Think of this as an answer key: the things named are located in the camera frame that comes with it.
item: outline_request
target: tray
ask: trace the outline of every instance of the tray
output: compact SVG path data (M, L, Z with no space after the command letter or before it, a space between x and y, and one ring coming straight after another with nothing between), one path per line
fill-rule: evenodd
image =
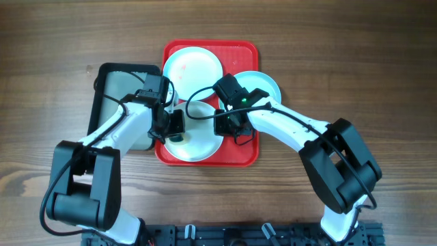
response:
M247 70L258 71L258 50L250 42L240 40L174 40L164 48L163 67L170 55L189 46L198 46L213 52L221 62L223 74L237 74ZM219 108L219 98L216 94L203 101L216 109ZM243 142L250 138L239 137L238 141ZM225 137L217 152L199 162L186 162L175 158L160 142L156 142L155 155L168 165L247 167L258 158L259 133L256 132L254 140L243 146L237 146L233 137Z

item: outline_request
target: wood grain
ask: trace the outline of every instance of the wood grain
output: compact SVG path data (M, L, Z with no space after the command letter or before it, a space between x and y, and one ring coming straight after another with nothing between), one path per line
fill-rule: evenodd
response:
M382 222L388 245L437 243L435 3L10 2L0 5L0 245L79 244L39 226L53 149L86 134L101 64L160 66L176 38L253 42L284 105L361 132L383 171L379 208L361 218ZM130 152L123 207L147 223L318 221L323 205L298 155L261 141L245 169L167 167Z

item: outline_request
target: wooden table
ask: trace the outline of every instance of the wooden table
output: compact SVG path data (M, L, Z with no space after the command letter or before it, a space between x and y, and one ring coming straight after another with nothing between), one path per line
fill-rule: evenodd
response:
M38 221L53 149L85 136L101 64L160 66L176 38L253 42L284 105L361 132L383 179L378 209L360 219L382 222L387 245L437 243L433 3L14 2L0 5L0 245L79 244ZM319 221L323 204L299 156L268 135L261 141L245 169L167 167L153 152L130 152L122 206L147 223Z

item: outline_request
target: robotic arm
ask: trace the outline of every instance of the robotic arm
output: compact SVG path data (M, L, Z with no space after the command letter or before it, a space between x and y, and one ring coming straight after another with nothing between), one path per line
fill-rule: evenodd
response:
M120 208L120 159L146 132L161 142L181 138L183 112L165 110L168 87L167 78L148 75L143 89L123 98L123 106L98 130L78 142L58 144L51 170L53 188L49 187L46 194L46 208L44 197L43 218L45 211L50 219L82 227L119 245L151 245L144 221ZM368 195L361 184L372 191L382 176L355 128L343 119L329 124L303 116L261 90L248 93L230 74L217 81L213 89L223 102L232 106L226 113L216 111L216 134L233 135L251 128L268 133L297 151L315 193L326 205L321 221L323 230L334 241L344 240L356 227L355 208ZM104 136L101 141L96 141L101 136ZM344 161L335 164L331 161L333 146L345 151L353 170ZM85 173L93 174L92 184L74 181L73 175ZM45 222L42 225L54 234Z

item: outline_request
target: white plate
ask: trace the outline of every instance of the white plate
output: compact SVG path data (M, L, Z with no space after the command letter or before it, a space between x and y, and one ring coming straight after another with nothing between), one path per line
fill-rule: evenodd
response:
M175 158L182 161L202 161L212 156L223 141L222 136L214 134L214 119L192 120L185 113L186 102L176 105L174 108L182 109L185 118L184 140L172 142L166 139L164 147ZM190 115L201 117L214 115L215 108L208 103L191 101L188 106Z
M188 100L197 90L212 86L223 77L223 68L211 51L200 47L187 47L170 56L165 62L163 75L173 82L179 98ZM213 92L200 92L193 100L207 98Z
M281 91L274 80L263 72L245 71L234 75L241 87L245 87L250 93L259 88L268 92L278 103L281 103ZM219 101L220 109L225 109L223 102Z

